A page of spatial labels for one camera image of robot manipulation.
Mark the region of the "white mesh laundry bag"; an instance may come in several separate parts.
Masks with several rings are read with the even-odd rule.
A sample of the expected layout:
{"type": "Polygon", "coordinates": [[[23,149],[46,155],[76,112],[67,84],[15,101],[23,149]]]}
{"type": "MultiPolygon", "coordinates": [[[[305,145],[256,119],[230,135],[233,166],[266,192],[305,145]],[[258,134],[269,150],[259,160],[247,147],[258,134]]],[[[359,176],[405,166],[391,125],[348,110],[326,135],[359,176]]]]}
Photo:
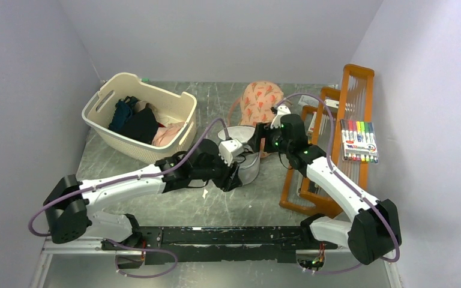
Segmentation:
{"type": "Polygon", "coordinates": [[[248,125],[218,132],[218,149],[224,161],[222,184],[228,191],[251,184],[258,176],[261,156],[248,144],[254,132],[255,128],[248,125]]]}

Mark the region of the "black bra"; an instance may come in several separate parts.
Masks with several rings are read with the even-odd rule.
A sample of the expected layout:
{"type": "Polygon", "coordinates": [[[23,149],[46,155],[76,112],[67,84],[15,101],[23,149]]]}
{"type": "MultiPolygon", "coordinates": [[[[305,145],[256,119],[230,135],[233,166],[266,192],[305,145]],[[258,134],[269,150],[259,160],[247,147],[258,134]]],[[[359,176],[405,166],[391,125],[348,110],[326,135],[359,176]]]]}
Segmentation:
{"type": "Polygon", "coordinates": [[[243,152],[234,158],[234,162],[237,162],[238,164],[250,165],[254,163],[257,155],[258,154],[253,152],[249,146],[245,146],[243,152]]]}

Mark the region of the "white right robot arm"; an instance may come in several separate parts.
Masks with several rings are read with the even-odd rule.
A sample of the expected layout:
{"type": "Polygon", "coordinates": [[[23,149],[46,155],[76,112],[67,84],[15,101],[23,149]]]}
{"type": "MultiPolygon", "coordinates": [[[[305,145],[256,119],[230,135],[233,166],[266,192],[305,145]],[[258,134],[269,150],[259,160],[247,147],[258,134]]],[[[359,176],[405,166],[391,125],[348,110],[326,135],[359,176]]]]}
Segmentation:
{"type": "Polygon", "coordinates": [[[309,143],[304,121],[299,115],[276,116],[274,123],[258,123],[248,144],[267,153],[284,154],[289,165],[320,186],[349,218],[340,221],[329,216],[317,216],[300,232],[306,248],[323,242],[346,247],[363,265],[375,260],[392,262],[400,257],[402,237],[398,210],[389,199],[378,200],[352,182],[317,145],[309,143]]]}

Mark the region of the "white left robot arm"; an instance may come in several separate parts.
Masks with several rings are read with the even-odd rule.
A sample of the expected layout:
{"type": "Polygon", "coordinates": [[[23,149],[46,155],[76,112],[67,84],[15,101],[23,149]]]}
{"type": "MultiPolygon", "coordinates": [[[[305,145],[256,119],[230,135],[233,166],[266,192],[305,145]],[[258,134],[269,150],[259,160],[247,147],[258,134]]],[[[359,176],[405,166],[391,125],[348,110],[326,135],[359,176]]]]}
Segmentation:
{"type": "Polygon", "coordinates": [[[188,152],[177,152],[122,175],[87,181],[65,176],[43,203],[49,235],[56,244],[86,236],[111,239],[135,249],[142,242],[136,219],[130,214],[106,214],[103,209],[144,195],[190,188],[194,181],[213,182],[222,191],[231,191],[242,185],[234,159],[243,151],[243,144],[236,140],[216,144],[203,139],[188,152]]]}

